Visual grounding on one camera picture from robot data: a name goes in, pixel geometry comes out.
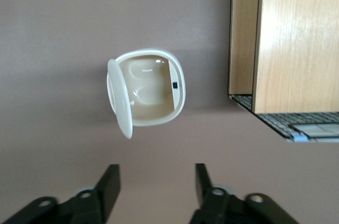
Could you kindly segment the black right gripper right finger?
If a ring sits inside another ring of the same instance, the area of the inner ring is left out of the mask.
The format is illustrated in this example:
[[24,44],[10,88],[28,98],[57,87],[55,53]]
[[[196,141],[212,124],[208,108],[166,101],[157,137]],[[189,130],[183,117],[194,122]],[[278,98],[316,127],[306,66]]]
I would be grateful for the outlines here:
[[272,198],[251,193],[241,200],[223,187],[213,186],[206,165],[195,164],[199,208],[190,223],[297,223]]

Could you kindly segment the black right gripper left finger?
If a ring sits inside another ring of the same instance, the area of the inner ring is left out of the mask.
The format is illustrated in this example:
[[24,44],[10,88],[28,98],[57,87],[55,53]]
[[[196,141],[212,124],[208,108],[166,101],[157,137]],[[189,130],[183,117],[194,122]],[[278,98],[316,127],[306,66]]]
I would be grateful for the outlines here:
[[109,165],[98,183],[59,203],[43,196],[31,201],[5,223],[107,223],[121,189],[120,167]]

